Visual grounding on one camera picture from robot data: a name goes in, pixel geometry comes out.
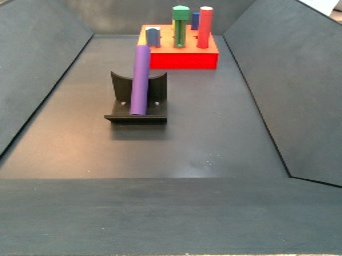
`purple cylinder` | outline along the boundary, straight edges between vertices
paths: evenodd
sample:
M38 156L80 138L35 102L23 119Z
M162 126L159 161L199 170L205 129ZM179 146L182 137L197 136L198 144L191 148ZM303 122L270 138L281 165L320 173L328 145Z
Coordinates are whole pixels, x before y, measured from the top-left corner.
M146 115L151 50L146 45L135 49L131 115Z

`cylinder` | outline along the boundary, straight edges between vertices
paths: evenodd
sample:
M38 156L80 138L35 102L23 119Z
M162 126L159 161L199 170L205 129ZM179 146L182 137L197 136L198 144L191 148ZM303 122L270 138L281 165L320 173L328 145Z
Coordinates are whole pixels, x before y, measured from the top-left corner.
M191 30L198 30L199 26L199 12L193 12Z
M213 22L213 7L201 7L201 18L199 18L199 30L198 30L198 48L209 48L209 38L211 32L211 22Z
M187 23L185 20L175 20L175 39L174 39L174 47L185 48L186 47L186 28Z
M151 50L146 45L135 49L134 81L131 93L131 115L146 115Z
M146 27L147 46L161 48L161 27Z

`green peg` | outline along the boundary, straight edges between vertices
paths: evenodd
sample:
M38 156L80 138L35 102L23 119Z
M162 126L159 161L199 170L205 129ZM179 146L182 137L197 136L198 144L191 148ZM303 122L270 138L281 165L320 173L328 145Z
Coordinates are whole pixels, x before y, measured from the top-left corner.
M186 26L190 19L190 8L178 5L174 7L174 20L175 20L175 35L174 35L174 47L186 47Z

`black stand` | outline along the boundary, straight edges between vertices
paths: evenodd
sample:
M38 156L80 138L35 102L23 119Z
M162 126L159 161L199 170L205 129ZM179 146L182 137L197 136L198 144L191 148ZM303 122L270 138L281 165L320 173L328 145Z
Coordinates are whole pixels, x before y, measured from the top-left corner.
M165 124L167 122L167 73L149 79L147 114L130 115L132 79L111 72L115 92L112 114L104 118L114 123Z

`red base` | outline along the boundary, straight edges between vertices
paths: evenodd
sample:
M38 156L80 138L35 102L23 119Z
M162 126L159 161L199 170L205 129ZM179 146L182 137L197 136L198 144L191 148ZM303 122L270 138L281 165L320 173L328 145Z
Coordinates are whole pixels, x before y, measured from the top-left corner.
M191 30L189 25L186 48L174 48L173 25L144 25L138 45L146 45L146 27L161 27L162 36L162 47L151 47L151 69L217 69L219 51L213 35L210 35L209 48L198 48L198 31Z

